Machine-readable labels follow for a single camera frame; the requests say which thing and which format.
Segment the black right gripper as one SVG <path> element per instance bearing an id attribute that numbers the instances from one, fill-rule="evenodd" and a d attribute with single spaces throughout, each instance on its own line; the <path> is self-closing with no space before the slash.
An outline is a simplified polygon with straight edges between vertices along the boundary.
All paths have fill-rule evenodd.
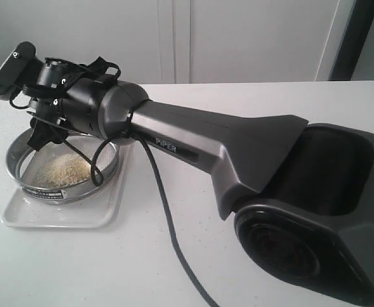
<path id="1" fill-rule="evenodd" d="M 77 74 L 78 66 L 60 58 L 31 59 L 23 70 L 23 94 L 30 97 L 33 129 L 27 145 L 35 151 L 49 143 L 62 144 L 67 127 L 61 110 L 61 100 Z"/>

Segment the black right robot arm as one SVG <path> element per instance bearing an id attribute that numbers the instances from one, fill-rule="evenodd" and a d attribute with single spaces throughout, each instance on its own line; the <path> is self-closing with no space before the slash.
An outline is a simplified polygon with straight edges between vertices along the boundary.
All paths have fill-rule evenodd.
<path id="1" fill-rule="evenodd" d="M 374 134 L 162 104 L 108 68 L 47 58 L 28 73 L 31 148 L 75 131 L 162 150 L 211 176 L 220 217 L 234 215 L 241 246 L 264 271 L 374 306 Z"/>

